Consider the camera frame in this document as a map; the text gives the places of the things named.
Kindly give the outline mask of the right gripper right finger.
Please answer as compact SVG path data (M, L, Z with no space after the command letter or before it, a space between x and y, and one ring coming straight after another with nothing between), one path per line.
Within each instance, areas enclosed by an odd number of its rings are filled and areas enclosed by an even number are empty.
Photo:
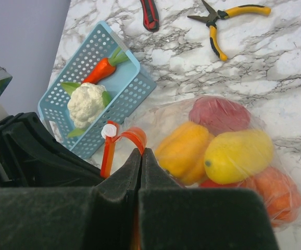
M160 168L150 148L141 167L141 249L278 249L254 191L182 187Z

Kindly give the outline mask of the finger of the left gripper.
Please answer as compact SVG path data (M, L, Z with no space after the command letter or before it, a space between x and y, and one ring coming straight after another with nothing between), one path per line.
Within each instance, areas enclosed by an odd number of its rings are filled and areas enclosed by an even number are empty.
M96 186L104 180L99 170L58 143L33 112L9 116L2 139L24 186Z

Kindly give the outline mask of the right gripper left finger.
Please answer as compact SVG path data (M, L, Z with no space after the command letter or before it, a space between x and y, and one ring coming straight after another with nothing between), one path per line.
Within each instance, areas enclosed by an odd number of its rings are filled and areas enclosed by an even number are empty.
M0 249L129 249L141 161L97 186L0 188Z

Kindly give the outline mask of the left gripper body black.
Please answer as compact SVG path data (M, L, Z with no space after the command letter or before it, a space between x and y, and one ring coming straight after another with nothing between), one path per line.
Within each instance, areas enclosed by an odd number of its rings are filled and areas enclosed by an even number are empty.
M26 153L7 133L11 126L20 122L23 114L7 116L0 121L0 187L27 187L23 171Z

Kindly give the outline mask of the red bell pepper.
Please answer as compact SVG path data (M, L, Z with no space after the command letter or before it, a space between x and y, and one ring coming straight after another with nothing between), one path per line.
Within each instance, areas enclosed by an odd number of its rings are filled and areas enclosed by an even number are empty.
M238 186L240 186L240 183L218 184L209 179L199 185L200 188L235 188Z

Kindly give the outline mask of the yellow bell pepper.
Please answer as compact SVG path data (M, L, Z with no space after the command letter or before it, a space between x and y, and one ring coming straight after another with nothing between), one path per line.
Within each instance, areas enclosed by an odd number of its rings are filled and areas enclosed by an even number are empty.
M206 177L203 155L213 138L206 127L187 121L162 140L155 157L173 177L192 185Z

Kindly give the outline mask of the clear zip bag orange zipper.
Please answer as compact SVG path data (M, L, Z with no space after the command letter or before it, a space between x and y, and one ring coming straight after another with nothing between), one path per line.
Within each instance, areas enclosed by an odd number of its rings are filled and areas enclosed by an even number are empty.
M294 222L301 194L285 172L270 135L243 105L217 96L164 104L128 118L123 126L105 123L101 174L116 167L116 143L151 148L155 163L183 186L248 188L264 201L271 223Z

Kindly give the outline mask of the yellow lemon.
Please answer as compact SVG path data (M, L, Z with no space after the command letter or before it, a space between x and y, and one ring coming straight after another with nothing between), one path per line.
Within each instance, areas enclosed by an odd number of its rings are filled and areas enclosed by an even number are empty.
M240 182L262 172L273 160L270 136L259 129L216 136L204 154L206 175L218 184Z

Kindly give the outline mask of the red apple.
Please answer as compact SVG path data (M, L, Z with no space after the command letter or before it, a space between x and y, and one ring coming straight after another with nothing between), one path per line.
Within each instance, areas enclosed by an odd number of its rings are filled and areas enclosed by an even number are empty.
M210 133L240 131L250 125L250 112L241 104L222 97L200 97L189 112L189 120Z

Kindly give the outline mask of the blue plastic basket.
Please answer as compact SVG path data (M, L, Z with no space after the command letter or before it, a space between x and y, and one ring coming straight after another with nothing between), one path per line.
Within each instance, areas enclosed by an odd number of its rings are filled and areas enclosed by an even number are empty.
M67 108L70 96L61 83L81 82L102 58L110 57L116 48L126 54L128 61L118 65L111 76L100 81L112 101L81 136L68 137L74 124ZM156 83L133 53L106 22L100 21L44 93L37 108L43 121L56 123L62 137L61 144L80 158L88 159L104 143L101 130L107 121L122 124L155 88Z

